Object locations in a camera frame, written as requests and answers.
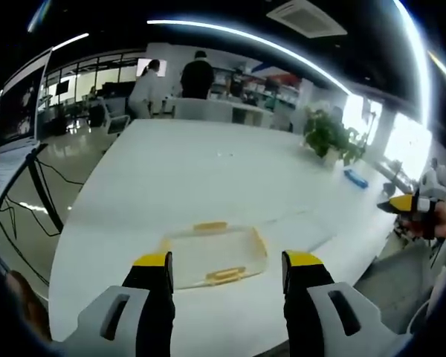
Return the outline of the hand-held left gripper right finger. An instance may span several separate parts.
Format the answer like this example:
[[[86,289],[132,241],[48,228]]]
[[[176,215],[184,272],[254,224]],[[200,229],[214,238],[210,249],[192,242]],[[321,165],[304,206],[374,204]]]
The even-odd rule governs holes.
[[[282,252],[282,288],[290,356],[385,356],[395,342],[379,308],[313,254]]]

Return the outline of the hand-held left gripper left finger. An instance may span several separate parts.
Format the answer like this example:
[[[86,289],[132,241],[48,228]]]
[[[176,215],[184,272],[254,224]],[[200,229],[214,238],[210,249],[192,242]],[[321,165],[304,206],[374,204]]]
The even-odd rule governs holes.
[[[172,253],[146,254],[77,318],[65,356],[169,356],[175,305]]]

